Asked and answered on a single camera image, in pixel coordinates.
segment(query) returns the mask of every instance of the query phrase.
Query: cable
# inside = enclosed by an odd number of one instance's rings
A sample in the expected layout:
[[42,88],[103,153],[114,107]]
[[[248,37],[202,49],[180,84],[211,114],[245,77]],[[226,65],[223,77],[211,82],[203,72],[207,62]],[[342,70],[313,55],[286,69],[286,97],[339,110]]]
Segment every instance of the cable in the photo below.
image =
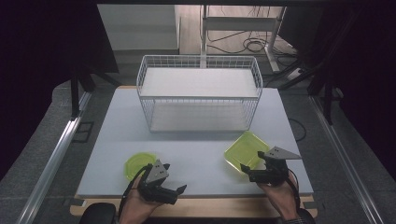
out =
[[299,139],[296,139],[296,142],[300,142],[301,140],[305,139],[305,137],[306,137],[306,128],[305,128],[305,126],[300,121],[298,121],[297,119],[288,119],[288,120],[291,120],[291,121],[294,121],[294,122],[298,123],[304,130],[303,137],[301,137]]
[[265,88],[268,88],[269,84],[272,83],[273,81],[280,79],[286,75],[288,75],[292,69],[294,69],[295,67],[297,67],[299,64],[301,64],[300,60],[296,60],[294,63],[292,63],[290,66],[286,67],[284,70],[282,70],[280,73],[276,74],[275,77],[273,77],[271,80],[269,80],[267,82],[267,84],[265,85]]
[[199,36],[201,37],[201,41],[202,41],[202,24],[201,24],[201,20],[202,20],[202,5],[199,6]]
[[277,63],[282,64],[283,66],[289,67],[289,66],[291,66],[295,61],[293,61],[292,63],[286,64],[286,63],[282,63],[282,62],[280,61],[280,59],[282,59],[282,58],[292,58],[292,59],[295,59],[296,56],[294,56],[294,55],[279,55],[279,56],[276,57],[276,62],[277,62]]
[[[261,38],[257,38],[257,37],[249,37],[246,40],[244,40],[243,45],[246,47],[246,49],[248,49],[250,52],[253,53],[258,53],[260,51],[262,51],[265,48],[265,44],[266,41],[261,39]],[[260,45],[260,49],[250,49],[249,46],[250,45]]]
[[254,12],[255,10],[256,10],[256,7],[253,7],[253,8],[249,11],[249,13],[247,14],[247,16],[249,16],[250,13]]
[[257,10],[256,17],[259,17],[259,14],[260,14],[260,8],[262,8],[262,7],[259,7],[259,9]]
[[131,191],[132,186],[134,185],[134,182],[136,181],[137,177],[140,176],[140,174],[141,174],[143,171],[146,171],[147,169],[148,169],[147,166],[142,167],[142,168],[136,173],[136,175],[135,175],[134,178],[131,180],[131,182],[129,183],[128,187],[126,188],[126,190],[125,190],[124,193],[122,194],[122,198],[121,198],[121,202],[120,202],[120,208],[119,208],[119,217],[121,217],[123,206],[124,206],[125,203],[126,203],[126,200],[127,200],[127,198],[128,198],[128,194],[129,194],[129,192]]
[[298,190],[298,189],[300,188],[300,185],[299,185],[299,183],[298,183],[297,175],[296,175],[291,169],[289,169],[289,171],[293,174],[294,179],[296,180],[296,185],[297,185],[297,190]]
[[294,200],[296,202],[296,211],[298,211],[300,209],[300,205],[301,205],[298,184],[297,184],[297,187],[294,186],[293,182],[291,182],[291,180],[289,178],[286,179],[286,182],[289,184],[289,186],[291,187],[291,190],[293,191]]
[[225,16],[225,12],[222,10],[222,6],[221,6],[220,10],[223,13],[223,15]]
[[233,35],[226,35],[226,36],[224,36],[224,37],[222,37],[222,38],[214,39],[214,40],[211,40],[211,39],[210,39],[210,37],[209,37],[209,32],[207,32],[207,39],[208,39],[210,42],[216,42],[216,41],[223,40],[223,39],[226,39],[226,38],[235,36],[235,35],[240,35],[240,34],[243,34],[243,33],[246,33],[246,32],[248,32],[248,31],[238,32],[238,33],[235,33],[235,34],[233,34]]
[[[271,7],[268,7],[267,18],[270,16],[270,9]],[[268,43],[267,38],[268,38],[268,32],[265,31],[265,43]]]
[[220,51],[222,51],[224,53],[229,53],[229,54],[237,54],[237,53],[242,53],[243,51],[245,51],[245,49],[241,49],[239,51],[230,52],[230,51],[227,51],[227,50],[224,50],[224,49],[220,49],[220,48],[212,46],[212,45],[206,45],[206,46],[209,47],[209,48],[212,48],[212,49],[218,49],[218,50],[220,50]]

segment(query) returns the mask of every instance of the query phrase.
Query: white wire basket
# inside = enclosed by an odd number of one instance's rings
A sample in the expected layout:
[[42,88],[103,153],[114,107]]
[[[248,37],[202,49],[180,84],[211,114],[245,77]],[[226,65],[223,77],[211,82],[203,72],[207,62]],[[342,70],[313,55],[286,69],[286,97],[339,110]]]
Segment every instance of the white wire basket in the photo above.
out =
[[147,55],[136,86],[151,132],[242,132],[262,75],[251,56]]

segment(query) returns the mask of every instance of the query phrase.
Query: black curtain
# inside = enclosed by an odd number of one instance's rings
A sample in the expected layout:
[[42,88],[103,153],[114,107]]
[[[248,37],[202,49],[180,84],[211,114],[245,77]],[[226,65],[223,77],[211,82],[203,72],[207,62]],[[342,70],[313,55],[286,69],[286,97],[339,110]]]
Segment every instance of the black curtain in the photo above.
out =
[[0,5],[1,178],[43,119],[53,89],[71,71],[88,72],[86,65],[118,72],[96,5]]
[[368,4],[335,57],[340,106],[396,179],[396,5]]

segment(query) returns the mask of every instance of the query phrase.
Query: wall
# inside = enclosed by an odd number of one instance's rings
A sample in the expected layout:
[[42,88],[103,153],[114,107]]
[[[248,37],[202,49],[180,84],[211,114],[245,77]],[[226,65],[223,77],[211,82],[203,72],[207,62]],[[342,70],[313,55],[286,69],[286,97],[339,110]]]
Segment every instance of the wall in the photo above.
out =
[[178,49],[177,6],[98,5],[113,50]]

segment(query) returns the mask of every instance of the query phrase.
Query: green plate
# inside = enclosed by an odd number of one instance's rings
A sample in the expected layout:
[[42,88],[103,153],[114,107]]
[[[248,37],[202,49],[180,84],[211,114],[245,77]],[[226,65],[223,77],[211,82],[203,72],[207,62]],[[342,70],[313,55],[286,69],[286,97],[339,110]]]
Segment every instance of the green plate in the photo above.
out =
[[134,154],[127,162],[124,164],[124,175],[128,180],[132,180],[137,172],[142,169],[147,164],[154,164],[156,161],[156,156],[147,152],[139,152]]
[[260,161],[263,162],[257,152],[267,152],[269,149],[268,145],[259,137],[246,131],[224,152],[224,158],[233,168],[243,173],[241,163],[254,169]]

